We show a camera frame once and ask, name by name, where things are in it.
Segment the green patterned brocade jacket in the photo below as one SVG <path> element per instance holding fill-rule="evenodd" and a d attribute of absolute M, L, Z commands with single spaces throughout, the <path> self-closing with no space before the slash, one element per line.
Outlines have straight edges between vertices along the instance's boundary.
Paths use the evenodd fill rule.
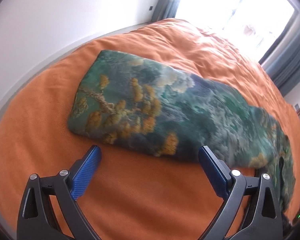
<path fill-rule="evenodd" d="M 292 200 L 292 149 L 279 122 L 237 89 L 157 61 L 101 51 L 78 86 L 68 129 L 179 161 L 197 162 L 206 145 L 231 168 L 269 174 L 282 211 Z"/>

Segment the orange duvet on bed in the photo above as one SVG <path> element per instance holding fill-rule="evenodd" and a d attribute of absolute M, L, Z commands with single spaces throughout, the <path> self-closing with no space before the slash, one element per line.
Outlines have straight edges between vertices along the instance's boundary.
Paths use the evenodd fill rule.
<path fill-rule="evenodd" d="M 31 174 L 54 176 L 94 143 L 71 133 L 67 118 L 77 87 L 104 49 L 118 50 L 236 88 L 278 120 L 292 145 L 295 190 L 287 216 L 300 207 L 300 118 L 259 64 L 220 35 L 176 19 L 93 40 L 29 82 L 0 121 L 0 213 L 15 229 Z M 102 239 L 197 239 L 222 200 L 198 164 L 101 145 L 102 160 L 78 203 Z"/>

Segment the right grey curtain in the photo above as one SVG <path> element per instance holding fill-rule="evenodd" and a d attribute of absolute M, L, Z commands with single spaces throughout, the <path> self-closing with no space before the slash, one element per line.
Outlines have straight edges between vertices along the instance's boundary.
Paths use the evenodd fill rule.
<path fill-rule="evenodd" d="M 282 96 L 300 82 L 300 19 L 286 25 L 259 63 Z"/>

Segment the grey curtain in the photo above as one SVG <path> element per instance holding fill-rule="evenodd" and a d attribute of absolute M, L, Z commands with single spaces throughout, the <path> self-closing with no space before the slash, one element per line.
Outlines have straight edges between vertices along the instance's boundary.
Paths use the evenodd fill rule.
<path fill-rule="evenodd" d="M 158 22 L 167 18 L 175 18 L 180 0 L 158 0 L 151 23 Z"/>
<path fill-rule="evenodd" d="M 282 96 L 300 82 L 300 19 L 286 25 L 259 63 Z"/>

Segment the left grey curtain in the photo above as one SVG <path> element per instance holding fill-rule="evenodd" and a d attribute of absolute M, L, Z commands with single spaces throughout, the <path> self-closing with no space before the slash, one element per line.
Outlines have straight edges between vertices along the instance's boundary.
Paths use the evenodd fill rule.
<path fill-rule="evenodd" d="M 158 0 L 151 23 L 158 22 L 167 18 L 175 18 L 180 0 Z"/>

